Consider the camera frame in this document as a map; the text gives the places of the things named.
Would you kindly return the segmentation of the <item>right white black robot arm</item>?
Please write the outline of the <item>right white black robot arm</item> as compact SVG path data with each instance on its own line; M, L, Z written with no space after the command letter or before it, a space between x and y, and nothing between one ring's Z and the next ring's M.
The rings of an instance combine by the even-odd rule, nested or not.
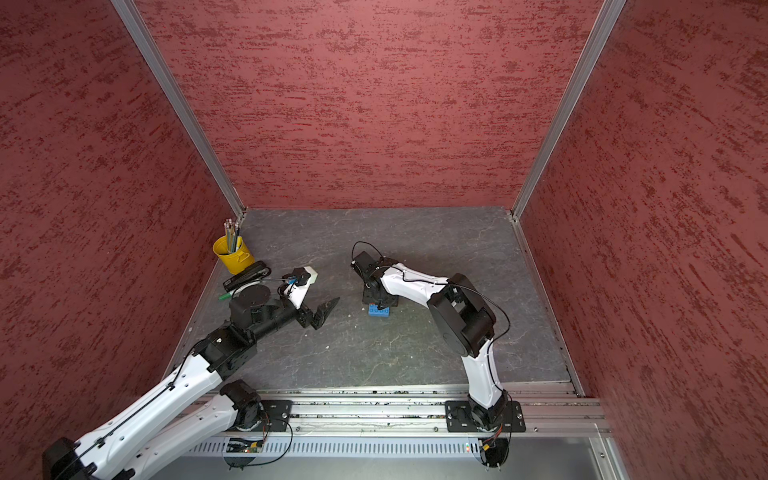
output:
M440 336L461 357L472 422L484 431L500 427L510 399L495 363L496 316L472 282L463 274L437 277L367 252L354 256L351 267L363 281L364 295L378 308L404 298L429 310Z

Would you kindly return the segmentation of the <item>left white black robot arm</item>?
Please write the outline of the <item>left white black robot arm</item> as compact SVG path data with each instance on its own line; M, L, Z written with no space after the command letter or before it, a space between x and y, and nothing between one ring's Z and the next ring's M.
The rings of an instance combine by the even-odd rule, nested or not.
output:
M207 438L272 421L258 392L234 373L259 340L291 322L319 329L337 299L311 309L309 281L277 290L256 283L232 294L230 318L197 342L180 365L125 410L77 440L55 441L42 454L46 479L149 479Z

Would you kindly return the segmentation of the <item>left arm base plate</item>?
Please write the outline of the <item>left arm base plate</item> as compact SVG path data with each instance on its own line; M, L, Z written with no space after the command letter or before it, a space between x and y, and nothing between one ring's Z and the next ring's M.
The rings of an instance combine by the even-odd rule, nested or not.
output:
M242 432L285 432L293 405L290 400L249 403L237 415L234 428Z

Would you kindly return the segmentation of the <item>blue lego brick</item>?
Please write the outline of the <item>blue lego brick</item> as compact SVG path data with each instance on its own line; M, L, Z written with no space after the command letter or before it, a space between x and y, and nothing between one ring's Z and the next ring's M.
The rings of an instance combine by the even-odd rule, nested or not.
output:
M368 315L377 318L386 318L390 315L390 308L380 308L376 304L370 304L368 306Z

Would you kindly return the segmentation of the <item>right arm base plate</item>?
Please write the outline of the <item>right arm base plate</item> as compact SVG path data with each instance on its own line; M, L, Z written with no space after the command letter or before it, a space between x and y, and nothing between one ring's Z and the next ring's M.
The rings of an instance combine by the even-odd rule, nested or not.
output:
M447 401L444 404L447 430L451 433L524 433L527 431L525 418L519 402L507 402L495 420L480 420L469 401Z

